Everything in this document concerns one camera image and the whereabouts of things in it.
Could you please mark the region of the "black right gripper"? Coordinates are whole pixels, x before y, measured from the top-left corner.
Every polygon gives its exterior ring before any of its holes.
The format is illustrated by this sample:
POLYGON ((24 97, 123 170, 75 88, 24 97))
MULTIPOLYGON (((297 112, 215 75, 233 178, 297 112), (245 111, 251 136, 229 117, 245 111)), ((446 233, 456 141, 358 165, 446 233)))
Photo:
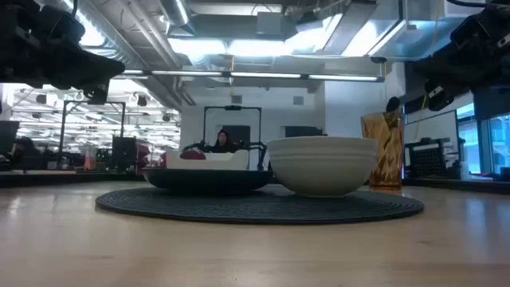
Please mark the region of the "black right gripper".
POLYGON ((415 61, 413 71, 425 80, 428 109, 440 111, 454 101, 454 94, 476 87, 478 84, 478 38, 452 41, 415 61))

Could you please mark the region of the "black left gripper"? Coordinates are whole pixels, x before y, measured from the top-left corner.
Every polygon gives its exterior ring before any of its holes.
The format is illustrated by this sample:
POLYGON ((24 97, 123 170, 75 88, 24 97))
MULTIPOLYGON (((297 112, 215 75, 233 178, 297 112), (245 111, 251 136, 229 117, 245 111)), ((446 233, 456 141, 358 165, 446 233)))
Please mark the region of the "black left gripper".
POLYGON ((107 102, 109 81, 124 72, 125 65, 81 48, 86 29, 71 13, 43 6, 37 16, 41 51, 49 57, 45 76, 59 88, 84 90, 89 104, 107 102))

